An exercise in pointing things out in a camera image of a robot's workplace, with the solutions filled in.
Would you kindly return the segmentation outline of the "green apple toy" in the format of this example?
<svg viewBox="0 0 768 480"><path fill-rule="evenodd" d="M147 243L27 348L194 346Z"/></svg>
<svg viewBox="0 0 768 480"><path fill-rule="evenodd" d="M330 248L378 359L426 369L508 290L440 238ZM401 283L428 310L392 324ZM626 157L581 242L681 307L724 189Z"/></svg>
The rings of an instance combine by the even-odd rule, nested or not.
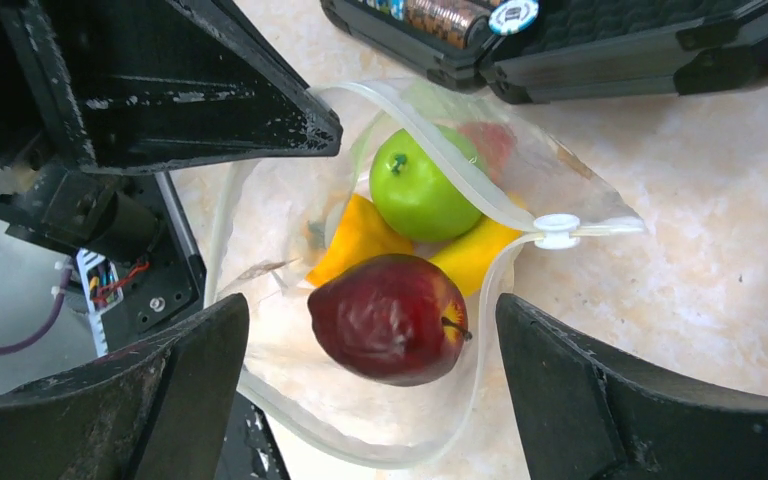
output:
<svg viewBox="0 0 768 480"><path fill-rule="evenodd" d="M469 231L482 217L404 129L375 153L371 199L387 224L419 243L438 243Z"/></svg>

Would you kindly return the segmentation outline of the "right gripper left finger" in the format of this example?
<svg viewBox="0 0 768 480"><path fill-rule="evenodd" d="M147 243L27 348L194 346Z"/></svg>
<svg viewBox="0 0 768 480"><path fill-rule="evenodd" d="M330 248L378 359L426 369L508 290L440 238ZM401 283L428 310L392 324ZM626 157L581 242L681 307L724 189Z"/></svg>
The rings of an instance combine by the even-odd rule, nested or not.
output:
<svg viewBox="0 0 768 480"><path fill-rule="evenodd" d="M244 358L229 296L131 346L0 394L0 479L210 479Z"/></svg>

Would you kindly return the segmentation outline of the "clear dotted zip bag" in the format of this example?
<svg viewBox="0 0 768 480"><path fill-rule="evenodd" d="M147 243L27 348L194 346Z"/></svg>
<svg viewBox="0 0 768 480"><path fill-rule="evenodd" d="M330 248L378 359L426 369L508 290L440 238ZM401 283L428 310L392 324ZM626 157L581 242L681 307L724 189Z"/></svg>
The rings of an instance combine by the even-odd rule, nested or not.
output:
<svg viewBox="0 0 768 480"><path fill-rule="evenodd" d="M238 387L310 445L380 469L461 436L522 252L582 252L643 220L565 146L419 79L316 87L336 154L231 165L207 290L243 294Z"/></svg>

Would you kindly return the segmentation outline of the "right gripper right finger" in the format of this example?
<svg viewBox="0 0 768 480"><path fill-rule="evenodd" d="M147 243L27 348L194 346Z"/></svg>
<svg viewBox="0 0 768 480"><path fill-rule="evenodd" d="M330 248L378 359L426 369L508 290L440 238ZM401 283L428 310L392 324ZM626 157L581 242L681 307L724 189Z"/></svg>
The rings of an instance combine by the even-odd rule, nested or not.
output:
<svg viewBox="0 0 768 480"><path fill-rule="evenodd" d="M768 479L768 397L690 378L512 294L501 355L534 479Z"/></svg>

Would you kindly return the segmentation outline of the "orange mango toy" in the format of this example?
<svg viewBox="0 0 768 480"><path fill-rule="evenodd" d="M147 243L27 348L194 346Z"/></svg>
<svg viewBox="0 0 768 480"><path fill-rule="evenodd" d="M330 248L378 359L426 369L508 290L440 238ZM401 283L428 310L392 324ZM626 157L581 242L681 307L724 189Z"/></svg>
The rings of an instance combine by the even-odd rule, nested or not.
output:
<svg viewBox="0 0 768 480"><path fill-rule="evenodd" d="M502 179L502 173L517 140L511 130L501 124L489 122L467 122L456 130L468 138L483 156L488 177L496 184Z"/></svg>

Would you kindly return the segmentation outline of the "yellow banana toy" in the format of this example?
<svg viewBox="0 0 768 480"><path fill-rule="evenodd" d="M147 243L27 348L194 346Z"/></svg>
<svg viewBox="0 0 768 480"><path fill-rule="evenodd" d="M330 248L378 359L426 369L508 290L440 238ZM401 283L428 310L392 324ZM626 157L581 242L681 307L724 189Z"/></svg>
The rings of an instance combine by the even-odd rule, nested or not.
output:
<svg viewBox="0 0 768 480"><path fill-rule="evenodd" d="M464 298L468 298L480 291L496 256L522 234L521 230L483 215L470 231L432 255L430 262L454 282Z"/></svg>

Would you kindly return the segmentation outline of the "dark purple fruit toy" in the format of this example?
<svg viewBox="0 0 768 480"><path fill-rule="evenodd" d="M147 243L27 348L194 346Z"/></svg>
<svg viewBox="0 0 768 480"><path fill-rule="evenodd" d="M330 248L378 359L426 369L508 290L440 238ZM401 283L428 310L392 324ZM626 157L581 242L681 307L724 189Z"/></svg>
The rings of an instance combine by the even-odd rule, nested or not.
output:
<svg viewBox="0 0 768 480"><path fill-rule="evenodd" d="M316 288L307 308L315 339L333 361L390 386L440 379L472 338L459 289L413 255L365 260Z"/></svg>

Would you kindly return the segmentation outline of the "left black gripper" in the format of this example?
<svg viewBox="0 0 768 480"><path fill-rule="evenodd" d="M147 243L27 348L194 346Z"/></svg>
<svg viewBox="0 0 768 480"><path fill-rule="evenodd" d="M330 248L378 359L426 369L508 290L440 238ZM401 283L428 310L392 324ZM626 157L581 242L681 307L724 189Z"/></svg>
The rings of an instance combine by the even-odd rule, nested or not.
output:
<svg viewBox="0 0 768 480"><path fill-rule="evenodd" d="M25 242L160 260L157 172L333 156L342 131L231 1L0 1L0 220Z"/></svg>

